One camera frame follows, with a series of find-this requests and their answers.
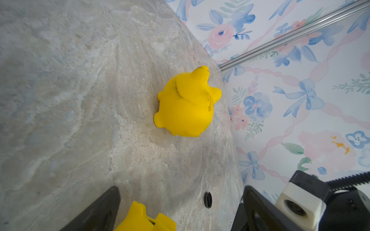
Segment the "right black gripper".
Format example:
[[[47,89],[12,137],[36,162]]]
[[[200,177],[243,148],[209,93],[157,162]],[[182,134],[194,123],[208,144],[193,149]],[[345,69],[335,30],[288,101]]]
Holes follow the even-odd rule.
[[[370,231],[370,199],[362,191],[337,192],[326,206],[320,231]]]

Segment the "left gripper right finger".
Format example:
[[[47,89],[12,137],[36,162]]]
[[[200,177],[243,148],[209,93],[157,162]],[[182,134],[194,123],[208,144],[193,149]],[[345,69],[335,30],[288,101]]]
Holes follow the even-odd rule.
[[[249,231],[300,231],[301,228],[252,186],[244,188],[243,203]]]

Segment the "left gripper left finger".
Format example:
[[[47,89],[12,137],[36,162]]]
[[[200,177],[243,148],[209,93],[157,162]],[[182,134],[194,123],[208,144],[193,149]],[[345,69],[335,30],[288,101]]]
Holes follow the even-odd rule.
[[[112,231],[120,201],[118,187],[110,187],[61,231]]]

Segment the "yellow piggy bank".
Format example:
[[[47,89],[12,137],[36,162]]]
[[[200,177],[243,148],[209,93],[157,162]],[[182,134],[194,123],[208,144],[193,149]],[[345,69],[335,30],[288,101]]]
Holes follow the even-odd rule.
[[[145,205],[133,201],[125,220],[115,231],[175,231],[176,223],[159,213],[155,219],[146,214]]]
[[[208,84],[210,70],[200,66],[171,78],[158,93],[159,111],[153,120],[173,136],[198,137],[211,124],[222,91]]]

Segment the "black round rubber plug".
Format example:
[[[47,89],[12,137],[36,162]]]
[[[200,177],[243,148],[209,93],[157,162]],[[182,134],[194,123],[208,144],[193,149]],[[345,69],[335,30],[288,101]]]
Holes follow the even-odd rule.
[[[212,194],[210,192],[206,192],[204,194],[203,200],[204,200],[205,207],[207,209],[210,209],[212,207],[212,204],[213,204]]]

